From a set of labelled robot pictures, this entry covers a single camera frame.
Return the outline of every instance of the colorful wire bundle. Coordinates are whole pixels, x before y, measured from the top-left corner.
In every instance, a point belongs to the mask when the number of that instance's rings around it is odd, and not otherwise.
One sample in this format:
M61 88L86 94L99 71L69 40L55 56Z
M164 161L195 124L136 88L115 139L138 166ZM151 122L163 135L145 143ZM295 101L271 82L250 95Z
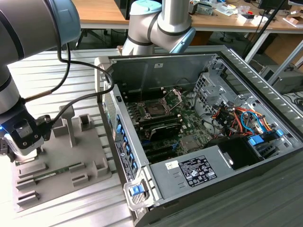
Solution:
M227 112L227 113L231 116L234 116L234 120L231 125L229 136L231 136L233 133L239 133L239 134L242 134L245 136L258 134L257 131L254 131L252 128L247 126L248 121L250 121L251 116L256 118L256 120L258 121L258 124L263 132L272 131L272 129L266 122L265 117L262 114L254 111L252 109L245 109L243 107L226 107L226 108L220 107L219 110L212 116L212 118L217 119L220 112L226 112L226 109L231 109L231 108L234 109L233 112ZM245 114L249 115L247 118L247 121L244 118Z

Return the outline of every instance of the power supply label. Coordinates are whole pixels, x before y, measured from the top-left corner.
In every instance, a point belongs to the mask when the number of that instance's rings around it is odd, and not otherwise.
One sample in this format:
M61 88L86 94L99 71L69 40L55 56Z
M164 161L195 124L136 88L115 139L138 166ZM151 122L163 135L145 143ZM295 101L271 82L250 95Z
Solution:
M179 167L191 187L217 178L216 173L210 166L204 155L180 162Z
M127 181L128 182L133 181L134 180L134 175L132 173L132 169L129 166L129 162L127 160L127 155L124 151L123 144L121 142L116 142L115 145L116 145L118 155L120 157L120 160L121 160L121 163L122 163L122 166L123 166L123 170L124 170L124 174L127 178Z

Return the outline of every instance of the blue latch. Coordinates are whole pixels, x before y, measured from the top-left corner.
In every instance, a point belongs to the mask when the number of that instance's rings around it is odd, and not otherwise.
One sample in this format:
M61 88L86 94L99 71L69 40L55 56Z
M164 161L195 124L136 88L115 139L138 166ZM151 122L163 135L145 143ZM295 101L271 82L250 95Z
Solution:
M129 157L130 157L130 161L134 160L134 155L133 154L131 154Z
M136 169L137 168L137 164L134 162L133 163L133 169Z
M131 148L129 147L129 145L126 146L126 152L127 152L128 155L131 152Z
M278 136L283 136L283 135L284 135L284 133L282 132L281 129L278 129L278 130L276 131L276 133L278 134Z
M144 192L144 188L140 184L140 185L136 185L136 186L130 188L129 191L131 193L131 196L135 196L135 195L143 193Z
M120 133L120 132L121 132L121 129L122 129L122 125L119 124L119 125L117 126L117 132Z
M259 135L256 135L256 136L252 136L249 139L249 142L251 143L251 145L255 146L255 145L259 144L259 143L263 143L264 140Z

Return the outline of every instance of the green circuit board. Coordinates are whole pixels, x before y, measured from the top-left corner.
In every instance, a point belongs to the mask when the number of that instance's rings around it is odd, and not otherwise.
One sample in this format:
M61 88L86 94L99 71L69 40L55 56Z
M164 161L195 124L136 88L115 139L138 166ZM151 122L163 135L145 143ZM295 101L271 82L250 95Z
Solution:
M195 110L193 110L190 100L181 95L181 93L179 94L180 96L177 96L173 92L169 92L164 97L164 100L153 99L126 104L134 125L137 124L140 118L142 119L144 117L156 118L161 115L180 114L182 120L178 134L172 136L166 135L163 139L150 141L147 136L138 132L138 137L141 140L141 144L148 158L149 156L153 156L153 151L171 146L174 148L171 152L172 157L181 156L202 149L205 144L212 139L212 135L210 135L206 127L202 124L201 118Z

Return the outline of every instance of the motherboard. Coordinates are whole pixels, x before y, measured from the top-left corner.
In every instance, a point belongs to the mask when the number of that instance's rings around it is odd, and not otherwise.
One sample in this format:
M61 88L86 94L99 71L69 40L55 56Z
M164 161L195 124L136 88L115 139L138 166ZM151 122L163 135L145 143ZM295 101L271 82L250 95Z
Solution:
M151 163L202 149L212 135L181 90L162 89L163 97L126 103L144 152Z

